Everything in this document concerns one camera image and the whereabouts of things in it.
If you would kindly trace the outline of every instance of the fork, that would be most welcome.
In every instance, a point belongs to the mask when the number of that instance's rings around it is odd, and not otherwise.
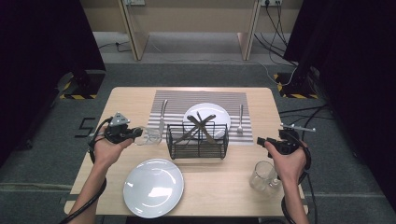
[[[239,126],[238,129],[236,129],[236,131],[238,133],[242,133],[244,131],[244,129],[242,128],[242,116],[244,114],[244,106],[240,105],[239,107]]]

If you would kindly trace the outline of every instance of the human hand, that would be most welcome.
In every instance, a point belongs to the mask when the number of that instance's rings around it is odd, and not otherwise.
[[[299,147],[289,155],[282,155],[270,142],[265,141],[264,146],[272,155],[276,173],[279,175],[282,182],[298,185],[299,178],[303,173],[306,163],[306,157],[303,149]]]
[[[102,127],[99,133],[104,133],[106,127]],[[95,164],[104,165],[109,168],[113,163],[115,163],[121,152],[132,144],[133,139],[126,139],[118,144],[113,144],[105,139],[102,135],[96,137],[96,144],[94,149],[95,154]]]

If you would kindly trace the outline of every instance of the white ceramic plate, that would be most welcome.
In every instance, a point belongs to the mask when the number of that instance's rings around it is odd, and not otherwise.
[[[160,217],[171,211],[181,198],[184,180],[172,162],[163,159],[143,161],[125,180],[123,197],[137,216]]]
[[[192,106],[189,110],[187,110],[186,114],[184,114],[183,117],[183,123],[184,124],[189,124],[189,125],[194,125],[191,121],[189,121],[187,119],[188,115],[192,115],[194,116],[198,121],[198,115],[197,115],[197,111],[199,112],[200,116],[202,119],[207,118],[208,116],[214,114],[216,115],[216,117],[212,120],[210,120],[207,125],[213,125],[213,122],[215,124],[227,124],[227,129],[230,130],[231,127],[231,118],[230,115],[228,114],[228,112],[221,106],[219,105],[214,105],[214,104],[210,104],[210,103],[203,103],[203,104],[198,104],[198,105],[194,105]],[[223,128],[216,128],[216,130],[214,130],[214,132],[212,132],[212,130],[207,129],[209,134],[212,135],[214,138],[221,138],[224,133],[225,130]]]

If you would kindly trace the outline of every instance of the black wire dish rack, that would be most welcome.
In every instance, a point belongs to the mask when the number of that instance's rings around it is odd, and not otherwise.
[[[169,155],[174,159],[187,158],[221,158],[227,154],[229,142],[227,124],[215,124],[209,121],[205,130],[196,129],[191,134],[187,134],[194,129],[193,124],[168,124],[166,132],[166,144],[168,145]],[[212,136],[209,141],[205,131]]]

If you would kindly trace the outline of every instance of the black and white striped placemat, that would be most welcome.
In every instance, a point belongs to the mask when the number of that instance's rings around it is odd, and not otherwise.
[[[223,107],[231,117],[229,145],[253,145],[248,99],[244,92],[217,91],[156,91],[148,120],[149,128],[158,128],[163,100],[168,100],[164,121],[166,124],[181,124],[184,114],[194,105],[210,103]],[[239,106],[244,106],[242,117],[243,133],[237,133],[239,126]]]

